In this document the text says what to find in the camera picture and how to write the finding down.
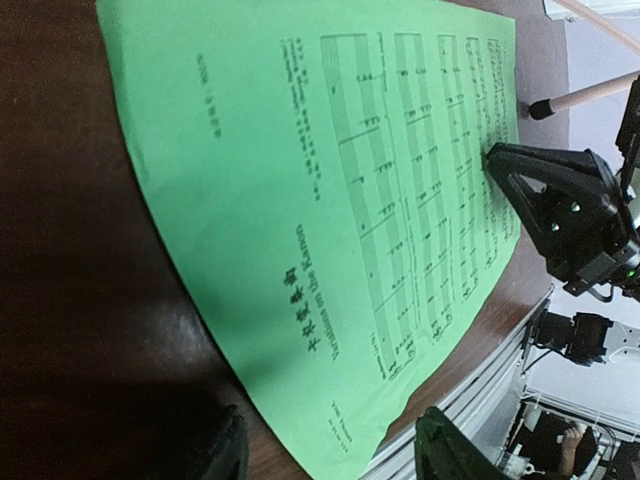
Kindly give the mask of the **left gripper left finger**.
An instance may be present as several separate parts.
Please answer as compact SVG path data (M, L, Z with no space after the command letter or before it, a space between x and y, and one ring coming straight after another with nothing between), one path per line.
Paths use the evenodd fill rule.
M198 479L248 478L248 427L237 405L225 406L207 426Z

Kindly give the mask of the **green sheet music paper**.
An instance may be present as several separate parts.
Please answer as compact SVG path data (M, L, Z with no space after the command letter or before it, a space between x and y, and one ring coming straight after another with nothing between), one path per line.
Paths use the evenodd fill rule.
M444 1L100 1L117 111L202 319L315 479L363 474L520 222L515 22Z

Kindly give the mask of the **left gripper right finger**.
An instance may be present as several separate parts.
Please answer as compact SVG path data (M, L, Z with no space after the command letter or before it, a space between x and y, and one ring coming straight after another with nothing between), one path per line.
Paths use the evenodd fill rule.
M436 406L416 421L416 478L494 479L495 467Z

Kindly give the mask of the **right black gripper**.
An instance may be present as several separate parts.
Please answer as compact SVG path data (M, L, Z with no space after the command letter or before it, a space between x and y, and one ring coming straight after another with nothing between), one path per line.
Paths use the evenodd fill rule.
M497 143L486 170L531 235L581 235L570 273L574 296L599 300L596 287L639 298L639 79L631 83L615 145L623 163L613 177L593 151Z

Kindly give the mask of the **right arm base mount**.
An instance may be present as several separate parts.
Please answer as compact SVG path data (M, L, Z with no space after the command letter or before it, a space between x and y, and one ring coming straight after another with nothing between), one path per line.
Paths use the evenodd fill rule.
M569 318L544 311L534 324L532 344L585 367L639 364L639 329L597 314Z

